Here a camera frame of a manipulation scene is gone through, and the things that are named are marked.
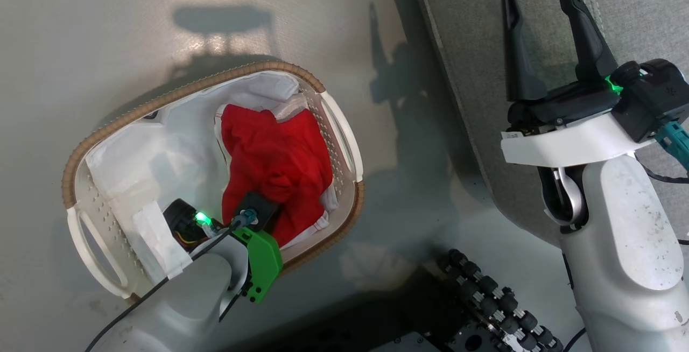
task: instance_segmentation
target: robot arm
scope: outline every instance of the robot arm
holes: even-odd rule
[[[243,288],[248,258],[247,247],[232,235],[217,237],[182,274],[118,316],[87,350],[201,350]]]
[[[633,158],[656,139],[689,166],[679,126],[689,85],[665,60],[618,67],[585,4],[560,0],[575,40],[578,81],[545,91],[524,51],[517,2],[503,4],[514,104],[502,151],[508,163],[538,168],[545,213],[561,227],[576,309],[593,350],[689,350],[681,249]]]

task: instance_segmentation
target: laundry basket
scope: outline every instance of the laundry basket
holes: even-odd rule
[[[310,72],[286,62],[259,62],[212,75],[178,90],[162,95],[125,114],[84,139],[69,157],[62,177],[62,199],[67,209],[67,223],[72,240],[88,270],[111,293],[130,303],[153,288],[153,281],[144,271],[111,209],[110,200],[99,190],[86,165],[89,151],[109,138],[116,138],[126,126],[135,122],[154,122],[160,112],[171,105],[192,100],[195,94],[227,82],[261,72],[288,73],[299,82],[299,92],[306,97],[308,108],[318,122],[327,145],[333,171],[333,183],[339,207],[330,213],[330,224],[303,242],[282,251],[289,272],[339,241],[354,226],[363,205],[364,183],[359,148],[342,111],[325,87]],[[110,264],[109,271],[96,258],[89,245],[84,227]]]

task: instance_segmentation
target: teal connector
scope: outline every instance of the teal connector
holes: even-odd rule
[[[681,124],[669,122],[661,127],[655,140],[689,172],[689,134]]]

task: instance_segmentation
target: sticker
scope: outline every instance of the sticker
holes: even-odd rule
[[[500,134],[502,134],[502,139],[521,138],[524,136],[521,131],[501,131]]]

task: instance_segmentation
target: basket rim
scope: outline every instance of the basket rim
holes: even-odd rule
[[[282,61],[263,61],[256,62],[249,65],[244,65],[243,67],[232,68],[224,72],[211,75],[209,77],[197,80],[196,82],[189,83],[180,87],[179,89],[173,90],[167,94],[162,94],[156,99],[151,100],[135,107],[123,116],[118,117],[115,121],[110,122],[106,126],[94,131],[90,136],[85,138],[79,146],[77,146],[72,154],[67,160],[67,165],[62,173],[62,202],[66,209],[74,207],[77,202],[76,199],[76,189],[74,184],[76,183],[76,170],[79,168],[81,161],[83,160],[86,153],[91,150],[96,144],[100,143],[104,139],[110,137],[119,129],[127,126],[131,122],[141,119],[147,116],[151,112],[162,109],[162,107],[168,104],[182,99],[183,97],[196,94],[200,90],[213,87],[229,80],[234,80],[236,78],[241,78],[247,75],[251,75],[256,72],[263,71],[278,71],[278,72],[288,72],[296,75],[303,79],[308,85],[310,85],[315,92],[322,94],[325,92],[325,87],[312,73],[308,72],[298,65],[294,65],[288,62]]]
[[[146,102],[145,104],[141,104],[140,106],[135,107],[131,111],[126,112],[126,114],[123,114],[123,116],[120,116],[118,117],[118,119],[115,119],[115,121],[110,122],[110,124],[107,124],[106,126],[103,126],[100,129],[94,131],[94,133],[92,133],[90,136],[81,141],[79,146],[77,146],[74,149],[74,151],[72,151],[72,154],[69,156],[69,160],[67,161],[67,165],[65,166],[64,173],[62,173],[62,201],[64,202],[66,209],[74,207],[78,201],[76,199],[75,189],[76,171],[78,170],[80,163],[84,159],[84,156],[86,156],[88,151],[91,150],[94,146],[96,146],[96,144],[110,137],[116,131],[122,129],[124,126],[127,126],[131,122],[134,122],[137,119],[141,119],[142,117],[147,116],[151,112],[157,111],[158,109],[162,109],[162,107],[165,107],[172,102],[182,99],[183,97],[196,94],[200,90],[213,87],[214,85],[218,85],[229,80],[234,80],[236,78],[251,75],[252,73],[264,71],[291,73],[297,77],[300,77],[304,82],[310,85],[313,88],[313,90],[315,90],[315,92],[317,92],[318,94],[322,94],[323,92],[325,92],[325,87],[320,82],[320,80],[318,80],[312,73],[308,72],[304,68],[283,61],[263,61],[251,63],[249,65],[244,65],[243,67],[232,68],[224,72],[220,72],[215,75],[211,75],[209,77],[197,80],[196,82],[189,83],[167,94],[162,94],[161,96],[158,96],[156,99],[153,99],[150,102]],[[343,239],[343,237],[345,237],[348,234],[348,232],[354,226],[354,223],[359,218],[359,215],[361,214],[363,208],[363,200],[364,183],[363,181],[355,181],[354,203],[352,204],[351,210],[349,211],[349,215],[347,215],[347,218],[342,223],[342,225],[340,225],[337,228],[337,230],[328,235],[328,237],[318,242],[318,244],[316,244],[315,246],[311,247],[310,249],[307,249],[307,251],[304,251],[303,253],[299,254],[290,261],[285,262],[285,266],[283,268],[281,275],[290,273],[291,271],[295,270],[301,265],[307,263],[308,261],[311,261],[313,258],[321,254],[323,251],[329,249],[335,243]],[[136,297],[136,295],[132,295],[131,298],[133,300],[136,300],[136,298],[138,297]]]

